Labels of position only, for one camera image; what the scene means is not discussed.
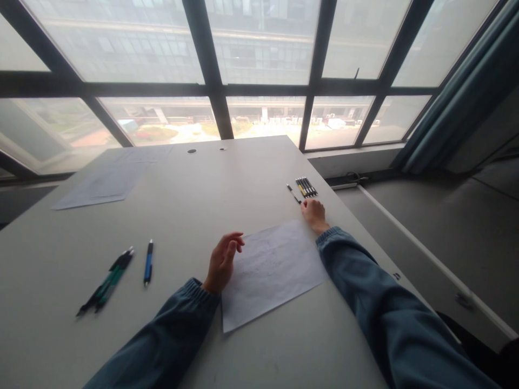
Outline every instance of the sleeve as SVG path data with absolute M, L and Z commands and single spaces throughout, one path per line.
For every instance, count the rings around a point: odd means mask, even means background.
M 85 389 L 173 388 L 178 385 L 209 330 L 220 297 L 191 278 Z
M 350 234 L 333 227 L 316 243 L 390 387 L 498 388 L 468 359 L 441 319 Z

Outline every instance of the finger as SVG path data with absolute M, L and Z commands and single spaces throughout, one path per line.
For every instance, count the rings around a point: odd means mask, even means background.
M 223 260 L 224 266 L 229 266 L 230 264 L 232 264 L 232 261 L 234 260 L 234 254 L 236 254 L 236 247 L 238 247 L 236 241 L 231 240 L 229 246 L 227 247 L 227 252 L 225 253 L 225 258 Z
M 236 243 L 238 244 L 238 246 L 245 246 L 245 241 L 243 240 L 243 238 L 241 237 L 237 237 L 235 239 L 233 239 L 236 241 Z
M 235 231 L 235 232 L 227 233 L 224 236 L 222 236 L 222 239 L 220 239 L 220 241 L 218 242 L 216 247 L 219 247 L 220 249 L 224 249 L 225 247 L 227 247 L 230 240 L 232 240 L 234 238 L 238 238 L 241 235 L 243 235 L 243 232 Z

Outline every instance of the bundle of pencils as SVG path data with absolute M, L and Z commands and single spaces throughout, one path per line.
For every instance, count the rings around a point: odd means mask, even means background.
M 300 177 L 296 179 L 296 184 L 299 187 L 299 190 L 303 194 L 304 198 L 315 197 L 317 196 L 317 191 L 314 189 L 308 178 Z

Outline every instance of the paper with drawing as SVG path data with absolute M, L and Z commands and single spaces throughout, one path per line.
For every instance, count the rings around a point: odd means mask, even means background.
M 222 293 L 229 332 L 323 283 L 328 275 L 314 239 L 300 220 L 243 238 L 234 273 Z
M 172 147 L 127 147 L 117 150 L 52 209 L 61 210 L 126 199 L 146 167 L 167 156 Z

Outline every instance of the cuff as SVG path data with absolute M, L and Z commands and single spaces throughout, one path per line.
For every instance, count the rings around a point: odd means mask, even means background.
M 326 238 L 333 235 L 334 233 L 337 233 L 339 231 L 342 231 L 340 227 L 332 227 L 329 230 L 324 231 L 316 240 L 315 243 L 319 246 L 319 244 L 323 243 Z
M 196 303 L 202 305 L 218 305 L 220 303 L 220 296 L 203 290 L 201 286 L 202 283 L 193 277 L 185 283 L 182 289 L 184 293 Z

